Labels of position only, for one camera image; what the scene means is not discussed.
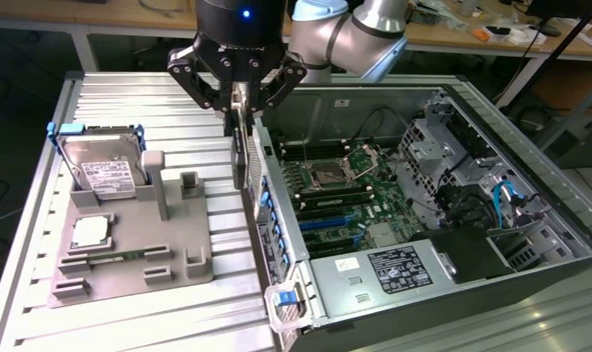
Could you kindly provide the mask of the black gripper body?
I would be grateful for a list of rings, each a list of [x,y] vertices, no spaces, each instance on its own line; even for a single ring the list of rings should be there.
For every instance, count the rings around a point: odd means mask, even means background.
[[[194,53],[226,82],[263,79],[286,57],[286,1],[197,1]]]

